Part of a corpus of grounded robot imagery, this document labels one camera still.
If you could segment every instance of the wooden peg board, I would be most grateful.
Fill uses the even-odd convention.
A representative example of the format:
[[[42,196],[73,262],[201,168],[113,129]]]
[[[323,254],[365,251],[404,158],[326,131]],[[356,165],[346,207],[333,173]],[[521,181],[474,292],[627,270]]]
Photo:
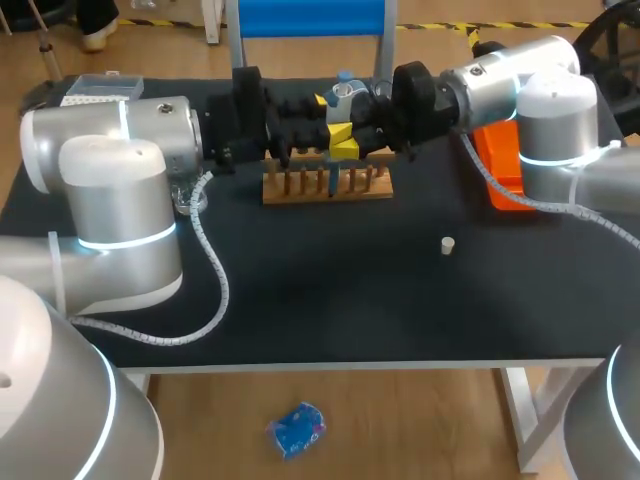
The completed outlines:
[[[285,193],[286,173],[265,173],[262,177],[262,203],[265,205],[282,205],[289,203],[319,203],[319,202],[354,202],[361,200],[377,200],[393,197],[393,185],[388,168],[384,168],[381,176],[377,176],[377,169],[371,167],[370,188],[367,190],[367,168],[354,170],[352,180],[351,169],[340,170],[338,190],[332,197],[328,193],[329,171],[307,170],[306,180],[300,171],[289,173],[289,192]],[[322,184],[318,190],[318,177],[322,177]]]

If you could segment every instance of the person's foot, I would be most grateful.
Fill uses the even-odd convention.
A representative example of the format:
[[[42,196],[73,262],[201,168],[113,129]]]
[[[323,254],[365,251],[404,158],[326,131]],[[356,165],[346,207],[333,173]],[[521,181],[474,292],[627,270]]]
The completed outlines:
[[[107,46],[107,37],[118,29],[118,19],[114,19],[102,30],[82,37],[82,46],[87,53],[101,52]]]

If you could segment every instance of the orange box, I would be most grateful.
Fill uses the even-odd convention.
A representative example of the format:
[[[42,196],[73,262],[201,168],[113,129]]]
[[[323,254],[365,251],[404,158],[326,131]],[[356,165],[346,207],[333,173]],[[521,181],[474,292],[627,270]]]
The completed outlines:
[[[524,196],[518,153],[518,126],[514,120],[498,122],[473,132],[478,156],[498,183],[516,195]],[[491,203],[498,210],[533,210],[513,202],[487,185]]]

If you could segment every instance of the white coiled cable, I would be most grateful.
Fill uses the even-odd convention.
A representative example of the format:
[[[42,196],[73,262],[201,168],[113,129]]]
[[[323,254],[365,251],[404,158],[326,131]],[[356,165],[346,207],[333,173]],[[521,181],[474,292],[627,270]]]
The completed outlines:
[[[600,216],[598,213],[594,212],[593,210],[590,210],[581,205],[575,205],[575,204],[572,205],[569,203],[538,202],[536,200],[531,200],[530,198],[527,198],[527,197],[521,197],[520,195],[516,195],[515,193],[510,192],[505,187],[500,185],[498,181],[493,177],[493,175],[491,175],[491,173],[489,173],[489,171],[486,169],[486,167],[484,166],[484,163],[482,163],[482,160],[480,160],[480,157],[478,156],[476,149],[471,144],[471,140],[469,140],[469,136],[463,134],[461,135],[461,137],[462,137],[462,143],[464,144],[467,150],[467,153],[469,154],[476,168],[480,171],[480,173],[482,174],[484,179],[487,181],[487,183],[491,185],[494,189],[496,189],[498,192],[500,192],[502,195],[507,197],[509,200],[512,200],[516,203],[520,203],[522,205],[526,205],[528,207],[535,208],[536,210],[540,210],[542,212],[564,213],[567,215],[572,215],[574,217],[577,217],[580,220],[586,220],[589,222],[597,223],[598,225],[606,228],[607,230],[610,230],[611,232],[615,233],[623,240],[633,245],[634,248],[640,250],[640,240],[638,240],[636,237],[634,237],[625,229],[619,227],[612,221],[607,220],[606,218]]]
[[[103,330],[105,332],[113,333],[121,337],[135,340],[136,342],[146,343],[147,345],[154,345],[157,347],[178,347],[181,345],[186,345],[188,343],[193,343],[196,340],[200,340],[201,338],[208,335],[214,328],[218,326],[227,311],[227,307],[229,306],[229,281],[227,280],[227,274],[222,267],[222,263],[220,263],[216,252],[213,250],[213,247],[211,247],[211,244],[209,243],[209,240],[207,239],[207,236],[202,229],[202,225],[200,223],[200,213],[198,211],[198,202],[200,200],[200,196],[202,195],[202,191],[212,178],[213,174],[211,172],[207,172],[200,178],[200,180],[198,180],[195,187],[193,188],[191,201],[189,203],[189,212],[193,230],[195,231],[196,237],[198,238],[200,245],[202,245],[204,252],[207,254],[207,257],[209,257],[209,260],[213,265],[213,269],[218,276],[218,280],[220,281],[220,305],[218,306],[218,311],[209,321],[209,323],[207,323],[199,330],[188,335],[171,338],[156,337],[154,335],[148,335],[146,333],[138,332],[121,325],[116,325],[115,323],[86,317],[69,318],[69,321],[73,325],[77,327],[89,327]]]

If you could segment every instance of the black table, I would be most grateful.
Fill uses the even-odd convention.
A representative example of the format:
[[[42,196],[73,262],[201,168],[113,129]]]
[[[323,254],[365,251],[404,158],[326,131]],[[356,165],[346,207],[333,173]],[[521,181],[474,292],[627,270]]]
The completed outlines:
[[[271,82],[281,95],[330,84]],[[206,96],[228,88],[228,81],[147,79],[144,96],[186,95],[206,130]],[[620,135],[602,110],[604,144]],[[83,333],[118,367],[156,373],[596,363],[609,354],[640,318],[638,252],[573,218],[493,212],[458,152],[441,138],[414,163],[394,162],[390,200],[262,206],[261,165],[217,177],[202,223],[231,286],[218,328],[176,348]],[[640,234],[640,218],[609,218]],[[22,167],[0,234],[50,230],[74,234],[69,210],[63,198],[31,187]],[[179,219],[178,236],[181,290],[153,308],[100,318],[162,336],[211,318],[217,279],[187,219]],[[456,240],[451,256],[440,253],[444,236]]]

